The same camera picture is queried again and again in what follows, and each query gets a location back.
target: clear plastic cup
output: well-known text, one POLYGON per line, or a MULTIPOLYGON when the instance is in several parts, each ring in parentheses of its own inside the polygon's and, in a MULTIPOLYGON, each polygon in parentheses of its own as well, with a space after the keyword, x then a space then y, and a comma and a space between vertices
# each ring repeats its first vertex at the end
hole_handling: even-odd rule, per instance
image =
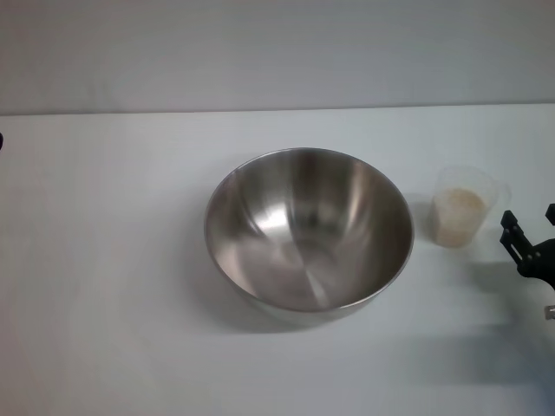
POLYGON ((507 184, 470 166, 443 169, 431 208, 432 236, 443 247, 469 244, 500 197, 508 204, 507 184))

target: mixing bowl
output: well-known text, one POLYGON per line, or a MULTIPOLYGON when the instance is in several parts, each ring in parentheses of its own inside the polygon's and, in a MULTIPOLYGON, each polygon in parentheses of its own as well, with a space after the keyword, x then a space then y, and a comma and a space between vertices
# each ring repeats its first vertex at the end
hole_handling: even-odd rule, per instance
POLYGON ((325 322, 387 288, 408 261, 407 202, 374 167, 330 150, 257 157, 216 188, 212 260, 239 293, 289 322, 325 322))

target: white table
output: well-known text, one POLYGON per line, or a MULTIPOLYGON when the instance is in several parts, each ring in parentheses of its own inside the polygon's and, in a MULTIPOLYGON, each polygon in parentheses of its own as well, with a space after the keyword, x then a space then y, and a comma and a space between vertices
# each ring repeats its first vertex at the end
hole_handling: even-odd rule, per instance
POLYGON ((511 185, 534 243, 552 237, 555 106, 1 117, 0 132, 0 414, 546 414, 512 341, 549 338, 552 290, 517 275, 499 210, 465 250, 431 244, 422 219, 441 167, 467 164, 511 185), (294 146, 380 169, 417 238, 367 308, 291 332, 218 275, 202 218, 233 167, 294 146))

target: white wall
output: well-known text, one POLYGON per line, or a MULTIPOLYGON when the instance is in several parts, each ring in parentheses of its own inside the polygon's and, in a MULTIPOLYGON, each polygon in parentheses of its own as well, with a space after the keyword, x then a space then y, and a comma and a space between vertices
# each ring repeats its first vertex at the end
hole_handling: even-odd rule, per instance
POLYGON ((0 114, 555 100, 553 0, 0 0, 0 114))

